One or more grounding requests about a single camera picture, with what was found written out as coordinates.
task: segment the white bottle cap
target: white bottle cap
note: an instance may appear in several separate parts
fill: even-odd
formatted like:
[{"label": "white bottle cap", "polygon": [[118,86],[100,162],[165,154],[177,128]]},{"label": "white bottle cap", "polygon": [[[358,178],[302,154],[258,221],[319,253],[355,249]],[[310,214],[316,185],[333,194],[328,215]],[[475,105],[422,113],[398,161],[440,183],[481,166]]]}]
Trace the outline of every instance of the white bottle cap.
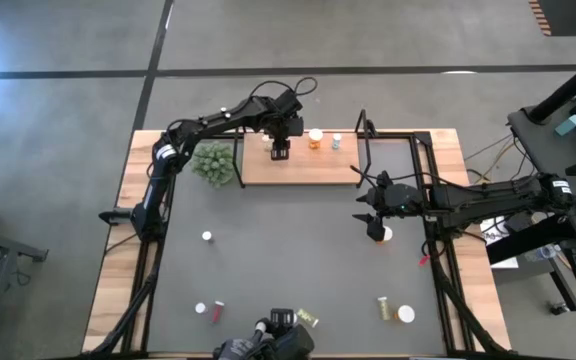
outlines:
[{"label": "white bottle cap", "polygon": [[408,305],[402,305],[399,307],[399,310],[397,310],[397,317],[402,322],[410,324],[413,320],[415,320],[415,310],[413,310]]},{"label": "white bottle cap", "polygon": [[388,226],[384,226],[384,229],[386,230],[386,232],[384,233],[384,241],[392,239],[392,229],[389,228]]},{"label": "white bottle cap", "polygon": [[319,141],[324,137],[324,133],[319,129],[312,129],[308,132],[308,137],[310,140]]},{"label": "white bottle cap", "polygon": [[204,311],[206,311],[206,305],[204,303],[197,303],[197,305],[195,305],[195,312],[197,312],[197,314],[203,314]]}]

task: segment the metal rod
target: metal rod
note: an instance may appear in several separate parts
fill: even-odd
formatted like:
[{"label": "metal rod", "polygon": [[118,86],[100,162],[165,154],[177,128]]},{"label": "metal rod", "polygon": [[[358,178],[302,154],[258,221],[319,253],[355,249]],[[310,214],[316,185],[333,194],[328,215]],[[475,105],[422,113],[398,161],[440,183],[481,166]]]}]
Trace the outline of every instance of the metal rod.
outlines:
[{"label": "metal rod", "polygon": [[564,298],[564,302],[570,311],[576,311],[576,297],[575,293],[572,292],[570,286],[566,282],[566,278],[564,278],[564,274],[562,274],[561,269],[559,269],[559,264],[557,264],[557,259],[548,259],[550,262],[550,266],[552,267],[552,271],[550,272],[550,277],[552,281],[557,286],[557,290],[561,294],[561,297]]},{"label": "metal rod", "polygon": [[545,125],[549,116],[567,103],[576,95],[576,74],[561,85],[555,92],[548,96],[528,112],[528,119],[535,124]]},{"label": "metal rod", "polygon": [[239,180],[239,186],[241,186],[241,188],[245,188],[246,185],[244,184],[243,180],[241,180],[241,173],[239,172],[239,167],[237,167],[237,144],[239,143],[239,128],[235,129],[235,135],[234,135],[234,145],[233,145],[233,150],[232,150],[232,166],[235,169],[235,174],[237,174],[237,180]]}]

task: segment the black floor line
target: black floor line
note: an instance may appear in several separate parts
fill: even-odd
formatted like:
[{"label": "black floor line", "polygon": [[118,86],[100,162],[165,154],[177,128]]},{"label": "black floor line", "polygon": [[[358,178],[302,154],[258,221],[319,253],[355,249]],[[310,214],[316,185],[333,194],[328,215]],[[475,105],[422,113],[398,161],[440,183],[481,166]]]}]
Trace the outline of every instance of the black floor line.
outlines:
[{"label": "black floor line", "polygon": [[228,77],[228,76],[287,76],[287,75],[396,75],[441,74],[447,71],[473,71],[483,74],[576,71],[576,64],[552,65],[459,65],[459,66],[347,66],[347,67],[284,67],[284,68],[222,68],[222,69],[152,69],[159,63],[161,47],[151,58],[148,70],[85,70],[85,71],[13,71],[0,72],[0,79],[95,79],[139,77]]},{"label": "black floor line", "polygon": [[576,64],[285,67],[285,68],[232,68],[232,69],[179,69],[179,70],[171,69],[171,70],[157,71],[157,77],[389,75],[389,74],[395,75],[395,74],[441,74],[448,71],[473,71],[476,73],[561,72],[561,71],[576,71]]},{"label": "black floor line", "polygon": [[140,78],[147,74],[147,70],[0,71],[0,80]]},{"label": "black floor line", "polygon": [[159,59],[161,58],[161,51],[164,47],[164,40],[166,39],[166,32],[168,31],[168,21],[172,13],[174,0],[166,0],[164,9],[159,19],[159,26],[157,27],[157,36],[155,37],[155,44],[152,47],[150,55],[150,62],[148,63],[148,74],[144,80],[144,85],[137,104],[137,112],[135,113],[135,120],[132,124],[132,130],[141,130],[144,128],[146,121],[146,112],[148,112],[148,103],[150,102],[150,95],[152,88],[155,84],[155,77],[157,76],[157,67],[159,66]]},{"label": "black floor line", "polygon": [[[159,19],[159,25],[157,26],[157,35],[155,36],[155,43],[152,47],[152,53],[150,54],[150,62],[148,63],[148,73],[144,80],[143,87],[141,89],[141,95],[139,96],[139,103],[137,104],[137,111],[135,112],[135,119],[132,123],[132,132],[130,136],[130,141],[132,141],[134,131],[141,130],[144,128],[144,122],[146,121],[146,112],[148,112],[148,103],[150,102],[150,95],[152,94],[152,88],[155,84],[155,76],[157,73],[157,67],[159,66],[159,59],[161,58],[161,51],[164,47],[164,40],[166,39],[166,32],[168,31],[168,21],[170,20],[170,15],[172,13],[172,7],[174,0],[166,0],[164,3],[164,8],[161,13],[161,18]],[[128,156],[126,156],[126,162],[124,163],[124,171],[127,165]],[[139,290],[139,286],[133,284],[133,289],[130,294],[131,301],[134,300],[136,292]],[[146,316],[146,324],[150,321],[149,314]],[[124,333],[124,339],[132,339],[135,330],[135,318],[129,320],[126,326],[126,332]],[[130,351],[132,347],[132,341],[124,341],[121,344],[121,351]]]}]

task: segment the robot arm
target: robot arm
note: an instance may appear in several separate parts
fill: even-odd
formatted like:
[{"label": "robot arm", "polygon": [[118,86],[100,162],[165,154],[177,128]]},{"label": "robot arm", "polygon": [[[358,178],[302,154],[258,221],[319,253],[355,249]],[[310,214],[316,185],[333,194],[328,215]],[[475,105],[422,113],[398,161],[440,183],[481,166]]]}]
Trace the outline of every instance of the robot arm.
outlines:
[{"label": "robot arm", "polygon": [[[99,217],[109,225],[130,221],[142,242],[162,242],[166,234],[167,220],[162,215],[161,206],[164,204],[166,194],[170,194],[169,190],[174,184],[175,176],[192,158],[199,141],[228,130],[244,127],[255,132],[264,131],[274,139],[271,159],[288,159],[290,149],[288,137],[303,135],[303,119],[297,114],[302,105],[297,97],[308,94],[317,87],[316,80],[307,77],[300,80],[296,88],[306,79],[314,82],[314,87],[307,92],[298,93],[286,84],[266,81],[258,85],[255,90],[269,82],[283,85],[287,90],[276,99],[254,96],[255,90],[253,90],[250,96],[232,109],[222,108],[217,114],[196,120],[173,121],[153,145],[152,173],[143,200],[133,209],[116,208],[99,214]],[[128,309],[117,325],[88,356],[103,358],[105,354],[113,351],[122,336],[131,333],[127,329],[130,328],[144,300],[154,291],[159,273],[159,261],[161,258],[157,257],[143,286],[135,292]]]},{"label": "robot arm", "polygon": [[444,231],[454,237],[470,224],[496,216],[528,209],[555,213],[566,211],[573,204],[573,196],[565,179],[549,174],[468,187],[435,184],[418,190],[405,184],[394,184],[384,171],[377,176],[377,184],[357,201],[371,205],[376,215],[353,217],[368,224],[367,234],[371,239],[382,241],[383,218],[436,218],[441,220]]},{"label": "robot arm", "polygon": [[152,174],[143,201],[135,206],[130,221],[142,241],[157,241],[164,236],[164,219],[160,205],[172,178],[182,171],[192,158],[199,141],[238,127],[264,131],[273,139],[272,160],[289,157],[289,136],[301,136],[304,122],[297,115],[302,105],[297,94],[288,89],[277,99],[251,96],[232,109],[197,120],[176,120],[152,149]]}]

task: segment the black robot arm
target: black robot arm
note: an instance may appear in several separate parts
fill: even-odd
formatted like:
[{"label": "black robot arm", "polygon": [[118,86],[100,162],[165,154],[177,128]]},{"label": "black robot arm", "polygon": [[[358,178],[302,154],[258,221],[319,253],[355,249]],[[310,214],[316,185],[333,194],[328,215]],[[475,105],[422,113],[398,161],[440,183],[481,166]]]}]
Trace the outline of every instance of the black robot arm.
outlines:
[{"label": "black robot arm", "polygon": [[[573,204],[568,182],[555,175],[536,174],[514,181],[504,181],[475,186],[460,186],[445,182],[417,189],[405,184],[395,184],[388,173],[377,176],[376,184],[371,176],[351,167],[368,179],[373,188],[357,199],[373,207],[376,214],[353,215],[367,223],[367,234],[376,242],[384,240],[383,218],[392,216],[425,216],[435,220],[431,236],[434,240],[450,239],[462,234],[470,224],[491,217],[510,215],[527,209],[564,212]],[[445,274],[437,257],[431,257],[437,269],[437,285],[450,298],[457,312],[467,323],[486,352],[507,352],[497,344],[481,326],[468,308],[452,282]]]},{"label": "black robot arm", "polygon": [[[304,80],[311,80],[314,83],[313,88],[307,92],[296,92],[296,88]],[[254,96],[254,92],[266,83],[280,84],[287,90],[276,99]],[[288,137],[303,135],[303,119],[297,114],[302,105],[297,97],[314,91],[316,87],[316,80],[310,77],[300,80],[295,90],[277,81],[266,81],[258,85],[250,96],[234,108],[222,108],[219,113],[196,120],[173,121],[152,147],[152,172],[149,174],[150,180],[143,200],[133,209],[116,208],[99,214],[99,217],[110,225],[129,221],[142,242],[159,243],[157,251],[158,255],[161,254],[168,224],[165,208],[169,207],[169,204],[166,204],[169,201],[164,199],[170,196],[176,175],[192,158],[197,143],[228,130],[239,127],[250,128],[254,132],[264,131],[273,138],[272,160],[286,160],[290,149]],[[156,256],[150,274],[145,278],[143,286],[135,289],[126,312],[106,339],[95,350],[86,354],[87,358],[104,358],[113,351],[122,336],[130,338],[137,311],[155,289],[159,261],[161,256]]]},{"label": "black robot arm", "polygon": [[271,158],[288,159],[289,136],[301,136],[304,122],[297,111],[302,105],[297,94],[287,89],[277,99],[251,96],[232,109],[197,120],[176,120],[161,134],[152,148],[152,174],[143,201],[135,206],[130,221],[142,241],[157,241],[164,236],[160,206],[173,176],[192,158],[199,141],[239,127],[264,131],[273,139]]}]

